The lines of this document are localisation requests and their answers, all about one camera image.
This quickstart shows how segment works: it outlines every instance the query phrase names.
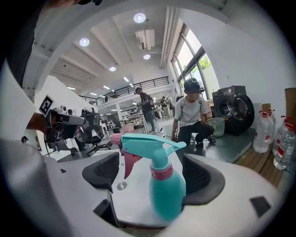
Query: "wooden floor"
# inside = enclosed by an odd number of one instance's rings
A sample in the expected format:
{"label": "wooden floor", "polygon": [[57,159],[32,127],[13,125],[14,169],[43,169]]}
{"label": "wooden floor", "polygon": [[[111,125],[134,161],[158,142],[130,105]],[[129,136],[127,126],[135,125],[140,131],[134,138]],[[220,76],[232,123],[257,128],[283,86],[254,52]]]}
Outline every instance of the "wooden floor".
{"label": "wooden floor", "polygon": [[254,170],[277,187],[283,171],[274,167],[273,158],[271,147],[266,153],[257,153],[251,147],[234,163]]}

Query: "washing machine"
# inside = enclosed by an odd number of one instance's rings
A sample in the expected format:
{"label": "washing machine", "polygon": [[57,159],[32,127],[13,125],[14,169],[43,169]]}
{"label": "washing machine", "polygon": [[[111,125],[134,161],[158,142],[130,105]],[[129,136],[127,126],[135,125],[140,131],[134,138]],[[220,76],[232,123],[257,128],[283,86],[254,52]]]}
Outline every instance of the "washing machine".
{"label": "washing machine", "polygon": [[254,121],[254,107],[245,86],[231,86],[212,93],[215,117],[225,118],[225,133],[239,136]]}

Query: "white t-shirt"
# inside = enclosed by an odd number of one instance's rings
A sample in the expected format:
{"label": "white t-shirt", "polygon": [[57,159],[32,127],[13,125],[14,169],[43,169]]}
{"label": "white t-shirt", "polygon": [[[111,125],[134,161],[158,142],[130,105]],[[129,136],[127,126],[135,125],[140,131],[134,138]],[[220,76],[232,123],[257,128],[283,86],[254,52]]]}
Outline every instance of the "white t-shirt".
{"label": "white t-shirt", "polygon": [[193,125],[199,121],[199,114],[206,114],[208,108],[203,97],[190,103],[185,97],[181,98],[175,106],[175,119],[180,121],[180,127]]}

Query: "spray nozzle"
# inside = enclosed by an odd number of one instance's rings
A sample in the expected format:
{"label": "spray nozzle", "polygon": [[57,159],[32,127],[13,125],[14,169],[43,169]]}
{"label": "spray nozzle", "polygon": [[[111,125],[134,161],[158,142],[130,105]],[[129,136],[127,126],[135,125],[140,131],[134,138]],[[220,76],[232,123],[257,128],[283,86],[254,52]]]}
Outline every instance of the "spray nozzle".
{"label": "spray nozzle", "polygon": [[[170,166],[168,161],[168,156],[183,147],[186,143],[180,142],[175,143],[173,141],[148,135],[148,134],[113,134],[111,141],[114,144],[119,145],[125,160],[125,175],[126,179],[132,169],[134,164],[139,161],[142,157],[152,160],[151,169],[156,171],[165,170]],[[163,144],[171,145],[167,149],[163,148]]]}

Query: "black cap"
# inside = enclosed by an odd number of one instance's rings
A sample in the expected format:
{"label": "black cap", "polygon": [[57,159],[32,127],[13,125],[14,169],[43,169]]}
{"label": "black cap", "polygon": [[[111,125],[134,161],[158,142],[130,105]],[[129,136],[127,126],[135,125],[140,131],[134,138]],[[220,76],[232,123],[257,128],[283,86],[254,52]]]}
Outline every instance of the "black cap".
{"label": "black cap", "polygon": [[195,78],[189,78],[184,82],[184,90],[190,94],[199,94],[200,86]]}
{"label": "black cap", "polygon": [[95,2],[95,5],[98,6],[98,5],[101,4],[101,2],[102,2],[103,0],[81,0],[78,4],[79,4],[79,5],[85,5],[85,4],[90,3],[91,1]]}

